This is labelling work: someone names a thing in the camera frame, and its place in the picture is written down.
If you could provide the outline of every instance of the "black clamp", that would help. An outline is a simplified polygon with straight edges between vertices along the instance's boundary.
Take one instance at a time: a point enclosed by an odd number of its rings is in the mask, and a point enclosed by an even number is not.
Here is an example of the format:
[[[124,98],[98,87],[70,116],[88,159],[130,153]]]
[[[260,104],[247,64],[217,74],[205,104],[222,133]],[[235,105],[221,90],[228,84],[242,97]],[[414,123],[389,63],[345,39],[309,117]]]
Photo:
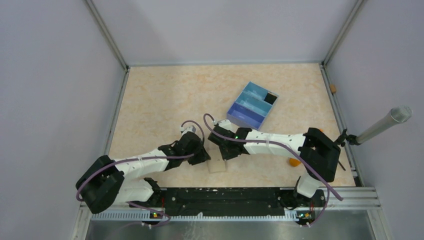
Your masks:
[[[352,135],[352,134],[348,135],[346,133],[347,131],[348,131],[347,128],[344,129],[343,132],[341,133],[341,135],[338,136],[338,138],[334,141],[334,143],[344,147],[346,145],[346,142],[345,142],[345,140],[346,140],[350,145],[361,145],[360,143],[357,142],[357,136]]]

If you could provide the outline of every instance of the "gray floor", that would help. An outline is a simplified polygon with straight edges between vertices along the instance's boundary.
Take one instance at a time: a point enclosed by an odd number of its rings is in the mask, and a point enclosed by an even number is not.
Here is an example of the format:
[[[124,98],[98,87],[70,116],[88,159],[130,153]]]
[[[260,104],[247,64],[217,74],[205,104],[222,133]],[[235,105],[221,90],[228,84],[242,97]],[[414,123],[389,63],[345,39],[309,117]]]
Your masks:
[[[127,221],[91,221],[86,240],[374,240],[366,211],[327,211],[311,228],[294,222],[171,222],[149,230]]]

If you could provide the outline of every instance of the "orange object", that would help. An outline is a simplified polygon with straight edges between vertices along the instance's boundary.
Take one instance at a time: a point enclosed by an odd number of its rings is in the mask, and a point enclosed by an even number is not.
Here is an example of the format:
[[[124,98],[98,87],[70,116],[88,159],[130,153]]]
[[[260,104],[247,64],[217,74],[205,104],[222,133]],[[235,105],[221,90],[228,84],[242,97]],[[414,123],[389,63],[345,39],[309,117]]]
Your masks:
[[[289,158],[288,159],[288,162],[290,163],[290,165],[292,167],[297,167],[297,166],[299,166],[301,164],[301,161],[299,161],[299,160],[297,160],[295,158]]]

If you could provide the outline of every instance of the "divided storage bin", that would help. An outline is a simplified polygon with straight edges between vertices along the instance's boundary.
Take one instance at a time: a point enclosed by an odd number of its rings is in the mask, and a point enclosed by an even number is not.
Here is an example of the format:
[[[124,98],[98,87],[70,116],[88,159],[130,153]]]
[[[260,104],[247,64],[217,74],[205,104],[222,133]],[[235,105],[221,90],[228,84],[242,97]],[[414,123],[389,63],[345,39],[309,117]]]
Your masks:
[[[229,108],[226,117],[239,127],[259,130],[278,95],[249,82]]]

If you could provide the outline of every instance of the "black square object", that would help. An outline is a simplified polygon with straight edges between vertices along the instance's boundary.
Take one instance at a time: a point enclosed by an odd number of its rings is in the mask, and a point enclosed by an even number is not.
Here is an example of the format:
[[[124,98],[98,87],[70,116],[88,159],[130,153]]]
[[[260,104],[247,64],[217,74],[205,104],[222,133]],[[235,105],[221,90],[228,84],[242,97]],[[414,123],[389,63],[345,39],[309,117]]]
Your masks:
[[[265,102],[269,103],[269,104],[274,104],[274,102],[277,100],[277,96],[268,92],[268,94],[265,97]]]

